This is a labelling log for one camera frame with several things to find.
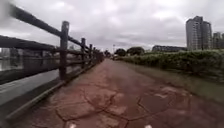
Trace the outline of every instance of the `grass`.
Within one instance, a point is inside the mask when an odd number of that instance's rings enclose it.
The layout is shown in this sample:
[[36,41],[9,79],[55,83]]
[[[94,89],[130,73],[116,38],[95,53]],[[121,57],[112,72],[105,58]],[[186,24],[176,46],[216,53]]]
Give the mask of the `grass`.
[[221,83],[126,62],[119,63],[125,64],[129,68],[146,76],[170,83],[176,87],[182,87],[195,95],[224,104],[224,85]]

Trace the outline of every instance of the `fence post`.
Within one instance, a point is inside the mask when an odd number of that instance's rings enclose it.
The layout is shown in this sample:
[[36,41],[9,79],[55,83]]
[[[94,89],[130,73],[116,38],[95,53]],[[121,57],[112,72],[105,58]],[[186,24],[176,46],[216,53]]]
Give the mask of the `fence post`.
[[82,68],[85,68],[85,46],[86,46],[86,39],[85,38],[82,38],[81,39],[81,52],[82,52],[82,65],[81,67]]
[[61,26],[61,41],[60,41],[60,68],[59,75],[62,80],[66,78],[66,65],[67,65],[67,50],[68,47],[68,31],[69,31],[69,22],[63,21]]
[[89,59],[90,59],[89,64],[90,64],[90,65],[92,64],[92,61],[93,61],[93,60],[92,60],[92,59],[93,59],[93,57],[92,57],[93,55],[92,55],[92,54],[93,54],[93,45],[90,44],[90,45],[89,45]]
[[96,48],[93,47],[93,63],[96,64]]

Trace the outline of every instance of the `walkway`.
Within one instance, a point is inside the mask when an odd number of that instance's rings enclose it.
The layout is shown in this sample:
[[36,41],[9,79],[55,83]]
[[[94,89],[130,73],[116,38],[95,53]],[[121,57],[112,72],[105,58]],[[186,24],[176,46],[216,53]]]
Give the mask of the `walkway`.
[[55,92],[14,126],[223,128],[224,109],[119,62],[105,60]]

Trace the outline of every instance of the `stone paving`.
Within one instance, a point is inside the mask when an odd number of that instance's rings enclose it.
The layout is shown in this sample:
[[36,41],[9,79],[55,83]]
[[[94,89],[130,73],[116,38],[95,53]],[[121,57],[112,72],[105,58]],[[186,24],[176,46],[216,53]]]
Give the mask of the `stone paving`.
[[224,128],[224,108],[105,60],[14,128]]

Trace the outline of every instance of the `tree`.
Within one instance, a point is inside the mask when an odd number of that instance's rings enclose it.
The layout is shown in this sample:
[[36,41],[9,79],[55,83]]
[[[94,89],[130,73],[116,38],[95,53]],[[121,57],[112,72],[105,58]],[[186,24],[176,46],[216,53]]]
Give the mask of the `tree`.
[[108,50],[106,50],[106,51],[104,51],[104,55],[106,56],[106,57],[110,57],[110,52],[108,51]]
[[120,48],[120,49],[117,49],[114,54],[117,54],[118,56],[125,56],[126,51],[124,49]]
[[127,53],[130,55],[141,55],[145,52],[142,47],[131,47],[127,50]]

